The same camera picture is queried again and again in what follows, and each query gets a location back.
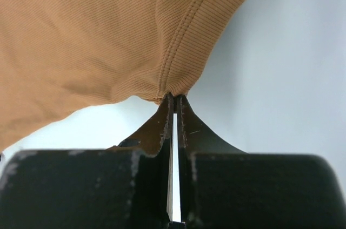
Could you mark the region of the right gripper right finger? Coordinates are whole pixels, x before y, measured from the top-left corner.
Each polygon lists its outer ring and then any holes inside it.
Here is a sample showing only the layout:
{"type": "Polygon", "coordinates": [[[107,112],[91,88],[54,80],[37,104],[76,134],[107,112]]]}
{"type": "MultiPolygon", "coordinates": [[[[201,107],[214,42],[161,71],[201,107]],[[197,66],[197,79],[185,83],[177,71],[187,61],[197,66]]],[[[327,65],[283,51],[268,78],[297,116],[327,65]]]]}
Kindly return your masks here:
{"type": "Polygon", "coordinates": [[[209,128],[185,96],[174,103],[187,228],[336,228],[337,181],[323,158],[243,152],[209,128]]]}

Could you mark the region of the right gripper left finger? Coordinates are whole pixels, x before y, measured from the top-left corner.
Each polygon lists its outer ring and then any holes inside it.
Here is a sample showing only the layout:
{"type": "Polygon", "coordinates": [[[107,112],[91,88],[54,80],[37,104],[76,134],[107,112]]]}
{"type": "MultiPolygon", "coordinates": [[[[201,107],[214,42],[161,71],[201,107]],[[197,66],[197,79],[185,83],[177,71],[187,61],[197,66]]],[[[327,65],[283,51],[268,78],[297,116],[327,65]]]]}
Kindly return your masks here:
{"type": "Polygon", "coordinates": [[[1,228],[168,228],[174,99],[118,146],[25,150],[1,176],[1,228]]]}

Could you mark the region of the tan tank top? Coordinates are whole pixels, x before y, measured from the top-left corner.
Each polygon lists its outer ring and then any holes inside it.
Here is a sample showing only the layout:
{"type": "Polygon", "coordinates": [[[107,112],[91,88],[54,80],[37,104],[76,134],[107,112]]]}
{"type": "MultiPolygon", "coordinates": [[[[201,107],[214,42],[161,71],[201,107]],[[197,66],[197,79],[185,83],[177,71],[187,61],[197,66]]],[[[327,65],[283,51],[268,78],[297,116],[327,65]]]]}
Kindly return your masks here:
{"type": "Polygon", "coordinates": [[[1,0],[1,149],[82,108],[186,94],[245,0],[1,0]]]}

